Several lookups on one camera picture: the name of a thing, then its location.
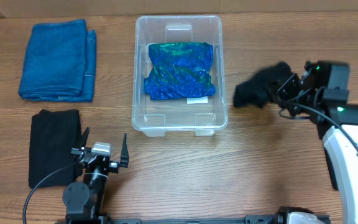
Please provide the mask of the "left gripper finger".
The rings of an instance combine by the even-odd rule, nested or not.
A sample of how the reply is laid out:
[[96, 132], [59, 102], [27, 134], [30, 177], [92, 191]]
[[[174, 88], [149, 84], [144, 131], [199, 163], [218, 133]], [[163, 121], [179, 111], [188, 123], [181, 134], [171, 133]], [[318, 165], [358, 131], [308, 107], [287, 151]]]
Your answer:
[[89, 133], [90, 133], [90, 128], [87, 127], [85, 129], [85, 131], [83, 132], [83, 134], [81, 135], [81, 137], [76, 141], [76, 143], [75, 143], [75, 148], [76, 149], [82, 149], [83, 147], [86, 146]]
[[120, 167], [128, 168], [129, 166], [129, 152], [127, 148], [127, 134], [124, 134], [122, 149], [120, 155]]

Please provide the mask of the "blue sequin garment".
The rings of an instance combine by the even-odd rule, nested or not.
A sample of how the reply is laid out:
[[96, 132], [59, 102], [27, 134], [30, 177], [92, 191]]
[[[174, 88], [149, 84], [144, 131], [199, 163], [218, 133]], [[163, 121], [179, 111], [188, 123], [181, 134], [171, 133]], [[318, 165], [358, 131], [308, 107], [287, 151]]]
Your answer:
[[151, 100], [213, 96], [216, 88], [209, 74], [213, 46], [206, 42], [173, 42], [149, 45], [152, 69], [144, 79]]

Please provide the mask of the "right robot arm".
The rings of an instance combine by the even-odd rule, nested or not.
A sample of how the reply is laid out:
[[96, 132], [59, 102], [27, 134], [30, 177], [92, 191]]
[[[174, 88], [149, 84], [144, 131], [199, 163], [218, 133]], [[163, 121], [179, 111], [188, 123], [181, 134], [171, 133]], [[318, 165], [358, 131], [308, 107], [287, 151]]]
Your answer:
[[349, 104], [350, 66], [307, 61], [305, 73], [292, 75], [274, 96], [292, 119], [316, 125], [333, 187], [339, 191], [344, 223], [358, 223], [358, 105]]

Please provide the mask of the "clear plastic storage bin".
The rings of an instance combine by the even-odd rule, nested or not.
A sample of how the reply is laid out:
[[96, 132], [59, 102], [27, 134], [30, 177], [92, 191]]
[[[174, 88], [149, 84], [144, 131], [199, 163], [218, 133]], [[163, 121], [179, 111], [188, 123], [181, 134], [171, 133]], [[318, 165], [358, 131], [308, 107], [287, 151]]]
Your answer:
[[[152, 63], [149, 45], [166, 42], [207, 42], [213, 46], [209, 72], [216, 88], [207, 104], [188, 104], [186, 98], [151, 100], [144, 79]], [[141, 16], [135, 25], [132, 126], [148, 137], [167, 132], [193, 131], [196, 136], [212, 136], [228, 123], [224, 74], [222, 22], [215, 15]]]

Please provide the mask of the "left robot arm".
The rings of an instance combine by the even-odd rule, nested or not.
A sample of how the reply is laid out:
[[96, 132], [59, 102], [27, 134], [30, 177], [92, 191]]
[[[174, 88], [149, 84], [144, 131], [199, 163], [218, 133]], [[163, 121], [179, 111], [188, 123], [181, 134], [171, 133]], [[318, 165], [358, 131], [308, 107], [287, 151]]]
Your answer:
[[112, 146], [96, 142], [86, 145], [90, 129], [86, 128], [80, 139], [74, 143], [71, 154], [78, 159], [77, 164], [85, 170], [83, 180], [70, 183], [63, 191], [66, 206], [66, 223], [112, 223], [108, 213], [101, 211], [104, 191], [109, 174], [117, 174], [119, 169], [129, 166], [127, 136], [124, 135], [120, 161], [110, 160]]

